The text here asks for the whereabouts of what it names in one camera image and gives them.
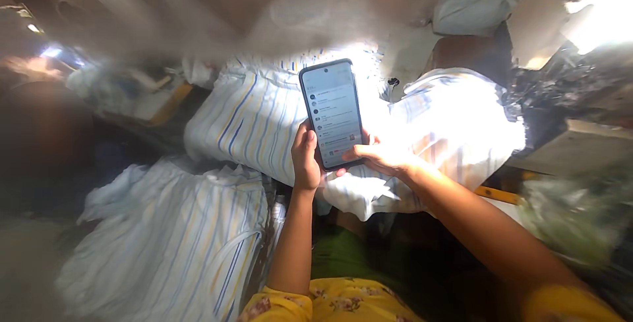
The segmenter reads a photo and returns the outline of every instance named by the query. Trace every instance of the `smartphone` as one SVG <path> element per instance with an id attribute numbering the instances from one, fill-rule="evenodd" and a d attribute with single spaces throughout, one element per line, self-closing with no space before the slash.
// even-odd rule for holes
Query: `smartphone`
<path id="1" fill-rule="evenodd" d="M 341 59 L 306 67 L 299 73 L 312 129 L 316 132 L 318 157 L 325 171 L 362 164 L 345 161 L 345 151 L 363 142 L 363 124 L 352 61 Z"/>

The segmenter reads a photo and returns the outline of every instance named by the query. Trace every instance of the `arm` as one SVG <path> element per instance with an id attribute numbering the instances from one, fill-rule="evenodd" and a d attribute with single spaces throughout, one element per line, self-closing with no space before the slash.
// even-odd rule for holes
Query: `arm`
<path id="1" fill-rule="evenodd" d="M 317 135 L 307 123 L 299 126 L 292 145 L 294 188 L 267 286 L 281 292 L 307 295 L 312 265 L 312 199 L 321 180 L 314 159 Z"/>
<path id="2" fill-rule="evenodd" d="M 501 210 L 420 157 L 404 153 L 370 136 L 370 145 L 356 145 L 344 159 L 368 158 L 369 167 L 404 181 L 474 256 L 520 296 L 543 285 L 588 290 L 538 239 Z"/>

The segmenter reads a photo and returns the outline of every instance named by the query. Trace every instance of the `striped bedsheet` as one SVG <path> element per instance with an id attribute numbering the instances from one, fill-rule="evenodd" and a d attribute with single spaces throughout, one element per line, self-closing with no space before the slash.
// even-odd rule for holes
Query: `striped bedsheet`
<path id="1" fill-rule="evenodd" d="M 268 217 L 261 174 L 238 166 L 193 175 L 166 159 L 129 170 L 136 182 L 88 197 L 82 219 L 104 220 L 56 281 L 69 312 L 105 321 L 236 320 Z"/>
<path id="2" fill-rule="evenodd" d="M 238 57 L 228 62 L 213 92 L 187 124 L 187 153 L 194 159 L 244 164 L 292 185 L 290 147 L 307 117 L 297 73 L 305 66 L 348 57 L 325 53 L 327 57 L 302 55 L 294 61 Z M 363 51 L 358 57 L 363 54 L 373 56 L 372 51 Z M 383 100 L 384 81 L 373 71 L 377 66 L 356 66 L 371 64 L 367 59 L 352 61 L 356 73 L 363 74 L 357 76 L 357 85 L 365 128 L 409 147 L 469 189 L 495 172 L 523 139 L 522 126 L 509 123 L 497 102 L 500 89 L 475 72 L 433 71 L 410 85 L 401 101 L 389 103 Z M 486 135 L 479 130 L 482 126 Z M 363 221 L 375 212 L 425 208 L 400 180 L 364 165 L 340 178 L 330 173 L 321 191 L 330 204 Z"/>

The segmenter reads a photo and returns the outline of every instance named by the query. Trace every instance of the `hand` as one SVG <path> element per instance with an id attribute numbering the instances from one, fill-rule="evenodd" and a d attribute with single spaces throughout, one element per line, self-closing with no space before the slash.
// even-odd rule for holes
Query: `hand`
<path id="1" fill-rule="evenodd" d="M 421 161 L 419 157 L 408 152 L 406 148 L 383 143 L 378 137 L 365 130 L 363 130 L 363 134 L 369 145 L 355 145 L 343 154 L 344 160 L 367 158 L 368 160 L 365 162 L 367 167 L 389 176 L 400 176 L 410 165 Z M 342 176 L 345 172 L 345 169 L 340 169 L 336 172 L 336 176 Z"/>
<path id="2" fill-rule="evenodd" d="M 316 190 L 321 182 L 321 168 L 315 159 L 317 134 L 308 129 L 306 119 L 297 130 L 292 144 L 292 164 L 294 166 L 294 188 Z"/>

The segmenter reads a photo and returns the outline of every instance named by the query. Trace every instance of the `tied white bag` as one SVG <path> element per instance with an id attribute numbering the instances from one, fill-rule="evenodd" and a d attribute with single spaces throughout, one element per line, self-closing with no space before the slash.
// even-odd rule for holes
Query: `tied white bag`
<path id="1" fill-rule="evenodd" d="M 492 36 L 520 0 L 439 0 L 433 31 L 447 35 Z"/>

